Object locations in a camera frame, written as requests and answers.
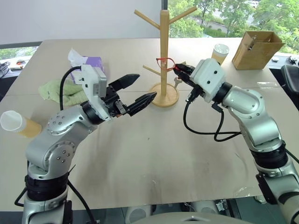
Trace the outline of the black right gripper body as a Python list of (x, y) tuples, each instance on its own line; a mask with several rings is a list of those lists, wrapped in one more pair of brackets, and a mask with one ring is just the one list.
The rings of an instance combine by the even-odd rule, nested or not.
[(203, 95), (203, 89), (198, 84), (195, 84), (192, 81), (187, 81), (186, 83), (193, 88), (188, 95), (186, 102), (193, 102), (199, 95)]

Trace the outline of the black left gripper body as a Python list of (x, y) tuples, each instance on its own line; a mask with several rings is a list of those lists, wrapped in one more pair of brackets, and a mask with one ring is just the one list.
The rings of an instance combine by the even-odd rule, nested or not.
[(105, 103), (111, 117), (119, 117), (127, 113), (127, 106), (121, 102), (119, 95), (111, 85), (106, 88), (106, 95), (101, 97), (101, 100)]

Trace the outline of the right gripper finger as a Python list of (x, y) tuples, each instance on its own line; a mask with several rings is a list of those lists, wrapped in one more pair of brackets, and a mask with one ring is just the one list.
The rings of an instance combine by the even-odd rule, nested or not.
[(189, 86), (194, 86), (194, 82), (190, 80), (190, 76), (182, 71), (175, 71), (175, 74), (177, 75), (178, 79), (184, 82), (185, 84)]
[(195, 67), (183, 63), (177, 63), (175, 64), (175, 70), (186, 73), (186, 74), (192, 74)]

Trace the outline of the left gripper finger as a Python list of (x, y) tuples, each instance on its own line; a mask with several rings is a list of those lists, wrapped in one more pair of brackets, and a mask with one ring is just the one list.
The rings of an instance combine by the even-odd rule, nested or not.
[(134, 116), (136, 113), (146, 108), (154, 100), (156, 95), (157, 92), (150, 92), (140, 96), (134, 103), (127, 107), (127, 114)]
[(132, 85), (139, 77), (139, 74), (127, 74), (111, 82), (109, 85), (112, 86), (114, 90), (126, 89), (127, 87)]

